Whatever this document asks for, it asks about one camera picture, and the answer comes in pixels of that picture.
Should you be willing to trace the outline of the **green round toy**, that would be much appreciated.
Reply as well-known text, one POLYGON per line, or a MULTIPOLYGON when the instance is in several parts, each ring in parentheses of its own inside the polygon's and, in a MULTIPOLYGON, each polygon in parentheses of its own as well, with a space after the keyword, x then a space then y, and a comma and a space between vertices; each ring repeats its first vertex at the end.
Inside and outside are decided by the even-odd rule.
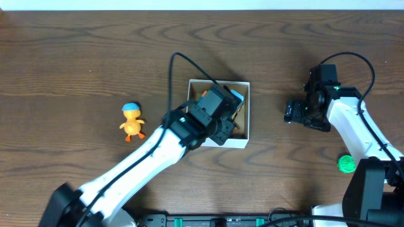
POLYGON ((353 173, 356 170, 354 159, 347 154, 339 157, 337 167, 342 173, 353 173))

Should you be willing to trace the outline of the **orange duck toy blue cap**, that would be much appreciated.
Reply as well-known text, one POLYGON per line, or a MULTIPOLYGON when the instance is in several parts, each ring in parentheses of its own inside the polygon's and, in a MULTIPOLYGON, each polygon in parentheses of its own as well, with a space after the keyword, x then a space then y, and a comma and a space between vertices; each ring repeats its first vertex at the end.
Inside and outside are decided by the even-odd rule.
POLYGON ((122 107, 122 113, 126 121, 119 128, 124 129, 124 132, 127 134, 125 141, 131 142, 132 136, 139 136, 140 139, 145 138, 145 134, 141 131, 141 125, 145 121, 138 119, 141 116, 140 107, 136 103, 126 103, 122 107))

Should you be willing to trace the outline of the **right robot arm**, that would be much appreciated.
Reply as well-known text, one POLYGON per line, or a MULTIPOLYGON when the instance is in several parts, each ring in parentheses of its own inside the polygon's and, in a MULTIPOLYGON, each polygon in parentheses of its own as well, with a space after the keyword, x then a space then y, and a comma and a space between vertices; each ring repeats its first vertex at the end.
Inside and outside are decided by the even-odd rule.
POLYGON ((356 167, 343 200, 315 206, 312 215, 403 226, 403 180, 398 170, 403 154, 372 120, 357 88, 341 85, 335 65, 320 64, 311 69, 304 91, 305 100, 288 101, 284 121, 323 132, 334 127, 356 167))

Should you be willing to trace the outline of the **yellow grey toy truck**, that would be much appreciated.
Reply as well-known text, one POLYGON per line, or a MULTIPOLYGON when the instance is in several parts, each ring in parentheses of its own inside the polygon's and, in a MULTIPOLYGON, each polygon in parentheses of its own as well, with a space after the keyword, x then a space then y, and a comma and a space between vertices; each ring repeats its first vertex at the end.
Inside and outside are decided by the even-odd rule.
POLYGON ((241 108, 244 104, 244 97, 235 90, 231 90, 231 94, 233 94, 235 96, 235 99, 237 101, 237 106, 236 106, 235 112, 232 115, 232 120, 235 120, 238 112, 241 110, 241 108))

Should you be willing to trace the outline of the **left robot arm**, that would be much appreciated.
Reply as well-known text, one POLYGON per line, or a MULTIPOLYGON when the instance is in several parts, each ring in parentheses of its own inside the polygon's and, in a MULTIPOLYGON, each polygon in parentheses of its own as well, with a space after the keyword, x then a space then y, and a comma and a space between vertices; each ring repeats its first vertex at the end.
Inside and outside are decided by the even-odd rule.
POLYGON ((135 225, 134 218, 123 210, 125 203, 206 139, 223 145, 233 133, 233 116, 243 104, 243 95, 214 84, 199 100, 186 101, 170 110, 148 140, 111 170, 76 190, 68 183, 58 187, 39 225, 135 225))

